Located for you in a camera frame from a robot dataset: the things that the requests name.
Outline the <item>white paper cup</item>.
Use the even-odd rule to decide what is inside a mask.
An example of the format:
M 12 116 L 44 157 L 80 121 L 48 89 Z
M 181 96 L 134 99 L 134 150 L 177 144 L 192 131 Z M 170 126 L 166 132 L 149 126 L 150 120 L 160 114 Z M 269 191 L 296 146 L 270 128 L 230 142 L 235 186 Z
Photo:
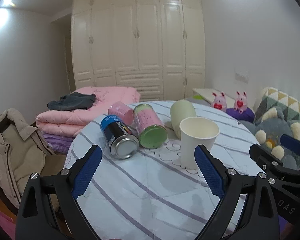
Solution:
M 219 135 L 219 127 L 212 120 L 192 116 L 180 122 L 182 167 L 188 170 L 197 170 L 198 166 L 194 158 L 195 148 L 204 145 L 208 150 L 214 145 Z

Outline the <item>pale green plastic cup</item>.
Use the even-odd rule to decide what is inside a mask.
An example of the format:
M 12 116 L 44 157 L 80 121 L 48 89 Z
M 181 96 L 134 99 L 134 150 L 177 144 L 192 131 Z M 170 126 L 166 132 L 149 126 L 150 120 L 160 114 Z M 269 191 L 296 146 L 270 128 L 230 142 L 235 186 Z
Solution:
M 191 102 L 187 100 L 176 101 L 170 108 L 171 124 L 175 135 L 180 139 L 180 123 L 188 118 L 197 116 L 194 106 Z

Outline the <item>pink cloth at corner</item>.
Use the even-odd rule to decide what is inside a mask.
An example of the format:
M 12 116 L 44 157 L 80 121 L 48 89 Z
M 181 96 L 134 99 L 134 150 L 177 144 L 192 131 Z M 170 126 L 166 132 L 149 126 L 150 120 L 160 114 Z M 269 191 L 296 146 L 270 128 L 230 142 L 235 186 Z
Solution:
M 15 239 L 15 224 L 11 217 L 0 211 L 0 239 Z

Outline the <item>triangle pattern pillow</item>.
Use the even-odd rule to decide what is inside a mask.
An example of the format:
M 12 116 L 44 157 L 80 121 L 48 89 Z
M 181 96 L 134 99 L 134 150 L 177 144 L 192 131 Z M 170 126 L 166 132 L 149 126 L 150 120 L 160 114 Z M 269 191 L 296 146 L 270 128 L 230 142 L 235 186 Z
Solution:
M 300 121 L 300 101 L 274 87 L 262 89 L 254 104 L 255 121 L 271 107 L 280 107 L 286 120 Z

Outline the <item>purple cushion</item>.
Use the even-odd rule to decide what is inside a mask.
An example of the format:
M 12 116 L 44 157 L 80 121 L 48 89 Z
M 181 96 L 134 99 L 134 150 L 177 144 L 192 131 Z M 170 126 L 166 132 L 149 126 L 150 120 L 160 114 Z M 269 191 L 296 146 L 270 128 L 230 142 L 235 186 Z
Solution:
M 236 111 L 233 108 L 227 108 L 226 114 L 239 121 L 243 120 L 250 123 L 253 123 L 255 119 L 255 114 L 250 108 L 247 108 L 243 113 L 239 113 L 239 111 Z

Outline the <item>beige jacket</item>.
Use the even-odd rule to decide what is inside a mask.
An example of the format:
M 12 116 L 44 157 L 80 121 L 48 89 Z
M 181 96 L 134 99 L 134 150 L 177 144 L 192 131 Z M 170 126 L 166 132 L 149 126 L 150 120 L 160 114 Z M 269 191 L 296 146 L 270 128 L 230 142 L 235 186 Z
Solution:
M 0 187 L 18 208 L 29 176 L 41 173 L 48 155 L 55 153 L 42 132 L 10 108 L 0 114 Z

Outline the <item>folded purple blanket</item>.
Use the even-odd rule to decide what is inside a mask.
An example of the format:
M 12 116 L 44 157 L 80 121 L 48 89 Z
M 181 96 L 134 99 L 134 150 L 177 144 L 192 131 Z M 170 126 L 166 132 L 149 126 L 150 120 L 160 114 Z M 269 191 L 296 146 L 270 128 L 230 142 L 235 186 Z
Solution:
M 64 137 L 60 135 L 54 135 L 49 133 L 43 133 L 43 136 L 55 153 L 67 155 L 68 150 L 74 140 L 72 137 Z

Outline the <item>pink bunny plush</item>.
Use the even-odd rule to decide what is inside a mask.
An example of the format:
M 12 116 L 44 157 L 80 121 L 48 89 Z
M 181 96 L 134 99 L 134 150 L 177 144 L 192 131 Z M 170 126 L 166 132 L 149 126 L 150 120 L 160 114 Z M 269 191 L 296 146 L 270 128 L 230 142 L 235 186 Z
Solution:
M 237 91 L 236 94 L 237 94 L 237 98 L 234 103 L 234 110 L 239 111 L 239 114 L 242 114 L 248 108 L 247 94 L 245 91 L 243 92 Z
M 226 97 L 224 92 L 212 92 L 212 95 L 215 97 L 213 102 L 211 103 L 211 107 L 218 109 L 220 111 L 226 112 L 227 104 Z

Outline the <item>folded pink quilt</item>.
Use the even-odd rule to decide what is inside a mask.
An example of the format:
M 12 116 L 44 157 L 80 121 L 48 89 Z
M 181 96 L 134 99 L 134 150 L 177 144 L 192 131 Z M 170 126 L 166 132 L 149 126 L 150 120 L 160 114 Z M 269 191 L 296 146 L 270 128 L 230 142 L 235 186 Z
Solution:
M 73 111 L 45 111 L 36 117 L 37 127 L 44 133 L 76 137 L 96 117 L 108 113 L 108 108 L 121 101 L 127 105 L 140 101 L 141 94 L 134 87 L 83 87 L 81 94 L 95 94 L 96 102 L 89 109 Z

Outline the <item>striped white table cloth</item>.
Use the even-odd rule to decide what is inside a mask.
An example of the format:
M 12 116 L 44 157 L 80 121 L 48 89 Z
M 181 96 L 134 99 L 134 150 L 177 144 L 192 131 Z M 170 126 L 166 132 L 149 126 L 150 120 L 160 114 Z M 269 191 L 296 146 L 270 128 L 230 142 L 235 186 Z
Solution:
M 91 145 L 102 149 L 100 162 L 78 204 L 101 239 L 194 239 L 218 204 L 202 174 L 184 168 L 181 142 L 170 119 L 171 101 L 152 101 L 167 140 L 156 149 L 138 149 L 114 159 L 96 117 L 75 137 L 66 156 L 70 168 Z

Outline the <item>blue black CoolTowel can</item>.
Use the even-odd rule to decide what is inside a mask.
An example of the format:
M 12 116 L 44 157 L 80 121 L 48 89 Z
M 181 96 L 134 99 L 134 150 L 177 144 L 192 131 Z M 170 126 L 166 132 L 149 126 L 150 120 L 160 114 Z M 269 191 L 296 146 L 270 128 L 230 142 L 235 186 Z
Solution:
M 104 117 L 100 128 L 113 158 L 128 159 L 136 154 L 139 148 L 138 137 L 117 115 Z

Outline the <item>white bedside board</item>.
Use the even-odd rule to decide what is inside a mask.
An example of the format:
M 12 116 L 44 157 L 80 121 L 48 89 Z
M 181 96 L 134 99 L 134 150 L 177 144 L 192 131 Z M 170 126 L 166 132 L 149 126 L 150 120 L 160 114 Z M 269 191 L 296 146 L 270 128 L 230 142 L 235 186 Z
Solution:
M 221 92 L 212 88 L 194 88 L 194 95 L 200 95 L 205 101 L 208 103 L 212 103 L 215 99 L 213 93 L 216 95 L 221 95 Z M 232 108 L 234 106 L 235 100 L 228 95 L 225 94 L 226 104 L 228 108 Z

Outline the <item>dark grey garment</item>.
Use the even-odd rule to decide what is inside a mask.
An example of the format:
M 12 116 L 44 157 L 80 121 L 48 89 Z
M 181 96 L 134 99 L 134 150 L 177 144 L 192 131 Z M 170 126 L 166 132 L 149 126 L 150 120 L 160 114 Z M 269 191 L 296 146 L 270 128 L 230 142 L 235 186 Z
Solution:
M 81 94 L 73 92 L 61 96 L 58 101 L 50 101 L 47 107 L 51 111 L 74 111 L 76 109 L 88 110 L 96 101 L 95 94 Z

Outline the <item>pink green towel canister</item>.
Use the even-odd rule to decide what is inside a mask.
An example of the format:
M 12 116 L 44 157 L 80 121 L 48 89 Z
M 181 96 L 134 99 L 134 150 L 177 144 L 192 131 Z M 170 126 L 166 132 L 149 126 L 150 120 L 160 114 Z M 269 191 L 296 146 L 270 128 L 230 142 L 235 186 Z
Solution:
M 167 139 L 164 124 L 147 103 L 137 105 L 133 110 L 134 124 L 142 147 L 159 148 Z

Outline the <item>white wall socket strip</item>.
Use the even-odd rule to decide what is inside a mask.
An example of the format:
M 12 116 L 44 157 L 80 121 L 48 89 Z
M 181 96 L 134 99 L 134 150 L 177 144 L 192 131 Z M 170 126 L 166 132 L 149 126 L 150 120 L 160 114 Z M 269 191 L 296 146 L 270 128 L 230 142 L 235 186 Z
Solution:
M 235 80 L 242 83 L 248 83 L 249 71 L 240 68 L 235 68 Z

